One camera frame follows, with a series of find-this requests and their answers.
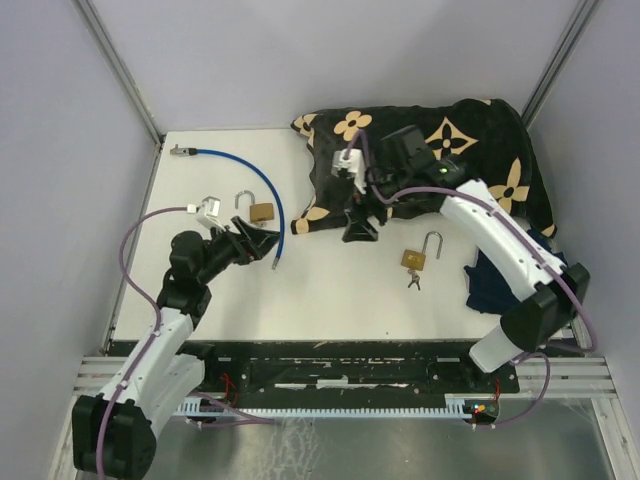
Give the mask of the brass padlock with key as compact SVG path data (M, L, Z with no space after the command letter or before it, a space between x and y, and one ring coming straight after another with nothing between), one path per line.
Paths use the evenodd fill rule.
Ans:
M235 195L235 209L239 208L240 199L248 197L249 205L249 221L256 226L265 226L267 222L275 219L275 210L272 203L257 203L255 195L250 190L242 190Z

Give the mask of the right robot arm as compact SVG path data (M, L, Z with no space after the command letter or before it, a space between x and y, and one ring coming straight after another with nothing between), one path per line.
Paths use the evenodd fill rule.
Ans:
M378 232L371 217L385 224L388 209L406 199L430 202L472 237L518 300L498 326L470 348L470 359L458 368L463 386L481 391L504 364L544 345L555 347L552 336L574 319L592 329L583 305L589 272L579 263L567 265L532 239L471 164L456 154L437 158L414 125L383 138L381 159L383 166L374 163L363 129L333 155L332 175L353 185L343 241L375 241Z

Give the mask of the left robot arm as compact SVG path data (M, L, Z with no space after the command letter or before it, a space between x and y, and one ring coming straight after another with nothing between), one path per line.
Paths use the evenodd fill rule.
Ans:
M101 479L141 479L153 463L168 420L196 388L209 390L221 378L220 364L181 352L212 298L210 282L227 267L264 258L281 233L254 227L235 216L205 239L183 231L171 241L170 267L155 318L117 373L95 395L81 395L71 415L76 469Z

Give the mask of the large brass padlock with keys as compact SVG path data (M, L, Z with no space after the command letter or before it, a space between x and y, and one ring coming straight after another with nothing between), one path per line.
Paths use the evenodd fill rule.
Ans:
M432 237L435 237L438 240L436 258L439 259L441 257L444 238L438 231L431 231L426 234L420 251L405 249L403 252L400 265L404 267L410 275L408 288L415 286L418 291L421 290L420 273L424 270L427 259L426 251L429 240Z

